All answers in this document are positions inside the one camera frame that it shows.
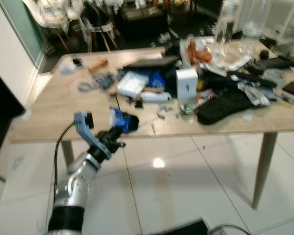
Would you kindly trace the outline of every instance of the black remote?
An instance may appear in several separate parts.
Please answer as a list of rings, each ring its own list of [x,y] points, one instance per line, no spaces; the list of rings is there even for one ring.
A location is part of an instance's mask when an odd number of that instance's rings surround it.
[[[246,69],[251,74],[261,75],[266,69],[269,69],[269,68],[286,69],[289,66],[294,67],[294,58],[279,56],[272,59],[253,62],[251,64],[248,64],[246,66]]]

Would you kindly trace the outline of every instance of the blue object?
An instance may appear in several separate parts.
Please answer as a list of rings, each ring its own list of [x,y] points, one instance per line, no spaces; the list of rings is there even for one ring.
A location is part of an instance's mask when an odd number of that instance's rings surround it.
[[[166,87],[166,83],[158,72],[154,72],[152,76],[149,77],[149,82],[147,86],[153,88]]]
[[[131,124],[130,115],[122,112],[120,109],[110,107],[112,115],[110,116],[110,125],[122,128],[124,134],[129,133],[128,126]]]

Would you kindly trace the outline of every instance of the table leg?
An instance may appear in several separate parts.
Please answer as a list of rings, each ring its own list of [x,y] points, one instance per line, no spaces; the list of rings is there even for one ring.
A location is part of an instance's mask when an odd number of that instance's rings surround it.
[[[264,133],[264,138],[263,138],[263,143],[261,146],[261,152],[260,152],[258,168],[257,168],[254,199],[252,203],[253,209],[257,209],[259,199],[266,182],[266,178],[269,171],[271,158],[272,158],[272,154],[273,154],[273,150],[275,146],[276,137],[277,137],[276,132]]]
[[[74,161],[73,147],[71,141],[61,141],[65,164],[67,167]]]

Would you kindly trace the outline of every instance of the white wall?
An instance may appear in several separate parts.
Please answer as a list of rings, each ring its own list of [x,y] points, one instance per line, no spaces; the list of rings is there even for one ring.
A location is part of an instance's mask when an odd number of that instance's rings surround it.
[[[0,77],[23,106],[36,75],[37,69],[0,7]]]

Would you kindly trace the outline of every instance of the table top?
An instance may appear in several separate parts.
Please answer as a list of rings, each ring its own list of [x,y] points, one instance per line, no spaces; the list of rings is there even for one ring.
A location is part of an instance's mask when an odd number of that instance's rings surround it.
[[[121,50],[97,53],[83,53],[64,55],[53,70],[53,77],[38,96],[35,103],[29,110],[29,117],[20,120],[13,127],[10,141],[54,141],[57,140],[62,131],[68,126],[74,117],[74,112],[90,111],[93,114],[95,128],[94,133],[100,130],[108,130],[110,111],[109,106],[117,107],[115,96],[108,95],[105,91],[94,90],[88,93],[81,93],[78,84],[81,81],[92,81],[91,74],[86,68],[79,69],[72,74],[62,75],[60,69],[64,65],[72,63],[72,57],[79,57],[85,66],[96,62],[99,58],[107,58],[108,65],[97,73],[116,72],[116,68],[135,62],[139,58],[159,54],[164,49],[148,48]],[[64,139],[81,139],[78,133],[72,128]]]
[[[256,42],[256,51],[265,49]],[[115,71],[138,58],[152,56],[163,48],[148,48],[136,50],[100,52],[93,54],[79,54],[84,63],[90,64],[99,57],[106,57],[109,66],[99,72]],[[59,67],[70,62],[71,55],[64,56],[54,70],[54,76],[42,91],[32,107],[32,115],[15,127],[10,137],[11,141],[51,141],[56,140],[64,128],[73,120],[76,111],[87,110],[93,113],[95,133],[109,128],[109,106],[117,107],[130,114],[137,115],[140,128],[137,132],[126,137],[166,137],[179,135],[204,135],[219,133],[249,133],[249,132],[279,132],[294,130],[294,106],[287,107],[283,102],[272,102],[269,107],[239,112],[209,126],[197,122],[195,115],[176,115],[179,113],[179,102],[172,100],[166,103],[173,107],[173,111],[166,114],[165,120],[157,117],[156,111],[164,104],[144,104],[143,109],[136,109],[129,105],[127,98],[117,95],[114,97],[103,91],[96,90],[89,93],[80,93],[77,90],[79,81],[90,80],[87,70],[79,70],[70,75],[61,75]],[[294,72],[285,70],[287,83],[294,81]],[[80,139],[75,130],[66,135],[66,139]]]

